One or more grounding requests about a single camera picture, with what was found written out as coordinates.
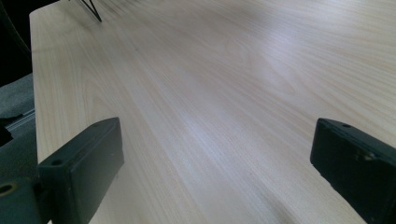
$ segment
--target black clamp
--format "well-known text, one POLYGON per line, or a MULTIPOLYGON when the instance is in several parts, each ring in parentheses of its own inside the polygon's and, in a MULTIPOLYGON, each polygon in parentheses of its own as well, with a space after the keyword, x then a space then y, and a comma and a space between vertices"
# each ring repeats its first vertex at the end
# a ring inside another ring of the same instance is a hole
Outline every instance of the black clamp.
POLYGON ((86 224, 123 165, 120 120, 94 123, 38 164, 38 179, 0 184, 5 224, 86 224))

